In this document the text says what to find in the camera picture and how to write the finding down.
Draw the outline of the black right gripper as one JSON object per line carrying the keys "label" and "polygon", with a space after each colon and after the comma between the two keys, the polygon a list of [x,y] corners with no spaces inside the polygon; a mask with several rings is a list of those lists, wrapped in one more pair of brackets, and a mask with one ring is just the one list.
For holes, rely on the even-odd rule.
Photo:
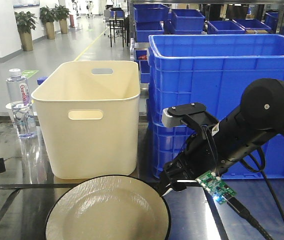
{"label": "black right gripper", "polygon": [[216,145],[212,135],[191,135],[183,150],[163,166],[159,176],[158,193],[180,192],[190,186],[198,186],[196,179],[207,171],[216,169]]}

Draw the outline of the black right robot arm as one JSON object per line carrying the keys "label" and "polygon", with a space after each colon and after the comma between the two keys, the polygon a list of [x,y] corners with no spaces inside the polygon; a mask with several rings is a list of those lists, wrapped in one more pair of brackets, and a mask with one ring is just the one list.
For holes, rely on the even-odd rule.
{"label": "black right robot arm", "polygon": [[274,136],[284,136],[284,81],[253,81],[240,104],[222,120],[207,112],[202,103],[193,102],[165,108],[162,123],[194,130],[184,149],[163,166],[156,190],[164,196],[186,189],[207,171],[223,175]]}

